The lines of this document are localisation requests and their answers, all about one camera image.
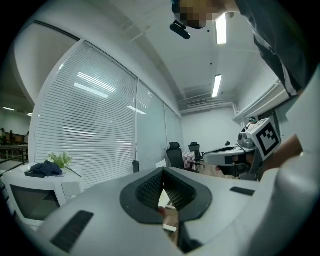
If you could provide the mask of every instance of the potted plant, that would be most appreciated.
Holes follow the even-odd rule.
[[[59,156],[57,156],[55,153],[51,152],[48,153],[48,156],[44,159],[45,161],[49,161],[52,163],[55,163],[56,165],[59,166],[59,168],[65,168],[71,172],[73,172],[74,174],[80,176],[78,173],[76,173],[74,170],[72,170],[69,166],[69,164],[72,161],[72,158],[68,155],[68,153],[66,151],[64,151],[62,154],[60,154]]]

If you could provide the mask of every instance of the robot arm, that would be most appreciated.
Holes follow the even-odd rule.
[[[239,175],[240,179],[256,180],[263,162],[277,150],[280,143],[270,118],[266,118],[252,125],[246,132],[240,132],[236,145],[206,152],[203,160],[208,164],[222,167],[247,165],[248,170]],[[252,164],[246,162],[247,154],[254,154]]]

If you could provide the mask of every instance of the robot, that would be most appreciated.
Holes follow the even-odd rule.
[[[203,154],[208,164],[220,167],[244,167],[240,180],[256,181],[263,162],[280,146],[281,141],[270,118],[262,119],[245,132],[240,132],[236,145],[229,145]],[[253,154],[253,163],[246,155]]]
[[[37,234],[29,232],[30,239],[44,255],[277,255],[319,204],[319,82],[320,67],[286,115],[303,156],[267,171],[260,182],[167,167],[137,172],[81,193],[53,212]],[[318,111],[311,120],[310,111]],[[230,156],[248,149],[260,163],[278,146],[277,133],[264,119],[231,149],[207,152],[204,158],[231,165]],[[163,190],[178,210],[177,246],[157,211]]]

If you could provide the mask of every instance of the chair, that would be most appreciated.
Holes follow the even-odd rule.
[[[190,152],[194,152],[194,160],[196,162],[199,162],[204,159],[204,153],[202,152],[202,155],[200,154],[200,145],[197,142],[191,142],[191,144],[189,145],[189,150]]]
[[[170,160],[171,166],[198,174],[199,172],[197,170],[192,169],[192,165],[196,164],[195,162],[191,162],[190,168],[185,168],[180,144],[178,142],[170,142],[169,144],[170,148],[166,151],[166,155]]]

